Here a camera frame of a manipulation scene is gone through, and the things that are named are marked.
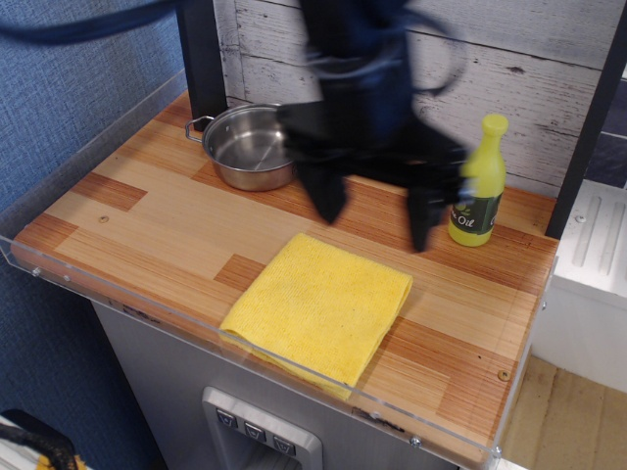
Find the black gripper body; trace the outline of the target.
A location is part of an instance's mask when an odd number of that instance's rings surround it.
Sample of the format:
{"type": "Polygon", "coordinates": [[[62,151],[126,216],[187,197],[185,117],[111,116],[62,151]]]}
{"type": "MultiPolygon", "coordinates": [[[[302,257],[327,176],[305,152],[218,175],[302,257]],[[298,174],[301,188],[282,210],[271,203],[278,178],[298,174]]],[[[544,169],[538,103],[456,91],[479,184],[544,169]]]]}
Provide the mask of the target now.
{"type": "Polygon", "coordinates": [[[322,98],[283,105],[278,120],[296,162],[409,188],[467,194],[464,147],[422,121],[407,72],[324,74],[322,98]]]}

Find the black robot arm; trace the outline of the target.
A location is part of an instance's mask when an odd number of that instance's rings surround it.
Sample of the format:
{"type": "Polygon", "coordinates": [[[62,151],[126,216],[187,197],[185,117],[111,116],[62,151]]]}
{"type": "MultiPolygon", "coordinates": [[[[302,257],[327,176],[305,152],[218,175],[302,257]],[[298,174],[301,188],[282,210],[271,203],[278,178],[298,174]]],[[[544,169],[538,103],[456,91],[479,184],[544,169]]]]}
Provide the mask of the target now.
{"type": "Polygon", "coordinates": [[[277,119],[308,196],[333,222],[349,174],[404,187],[412,244],[424,251],[444,208],[468,196],[466,150],[412,108],[407,28],[438,23],[402,1],[305,1],[301,10],[322,98],[283,105],[277,119]]]}

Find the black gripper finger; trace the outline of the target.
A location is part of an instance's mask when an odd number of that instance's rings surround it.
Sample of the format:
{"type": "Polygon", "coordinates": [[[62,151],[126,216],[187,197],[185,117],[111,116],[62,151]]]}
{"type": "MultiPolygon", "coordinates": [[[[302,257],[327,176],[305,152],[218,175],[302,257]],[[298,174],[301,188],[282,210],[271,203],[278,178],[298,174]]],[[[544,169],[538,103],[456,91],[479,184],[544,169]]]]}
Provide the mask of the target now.
{"type": "Polygon", "coordinates": [[[430,231],[440,224],[449,205],[447,195],[437,189],[409,188],[407,205],[412,246],[422,253],[428,248],[430,231]]]}
{"type": "Polygon", "coordinates": [[[323,164],[296,162],[296,169],[319,216],[333,224],[348,201],[344,175],[323,164]]]}

